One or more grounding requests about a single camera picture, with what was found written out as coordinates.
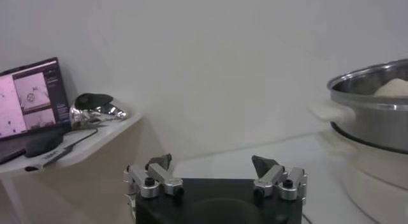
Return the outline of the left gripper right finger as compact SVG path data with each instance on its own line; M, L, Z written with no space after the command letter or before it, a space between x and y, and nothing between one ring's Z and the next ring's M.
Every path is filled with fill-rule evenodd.
M303 168L293 167L288 172L273 159L253 155L251 160L258 175L254 180L254 196L257 200L277 194L281 200L306 201L307 173Z

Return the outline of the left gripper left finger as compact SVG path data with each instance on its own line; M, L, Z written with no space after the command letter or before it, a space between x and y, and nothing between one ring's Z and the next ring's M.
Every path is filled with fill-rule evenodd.
M151 158L144 167L128 165L123 174L130 194L156 198L163 190L165 195L181 197L184 194L184 183L181 178L173 177L169 172L171 161L171 154L165 154Z

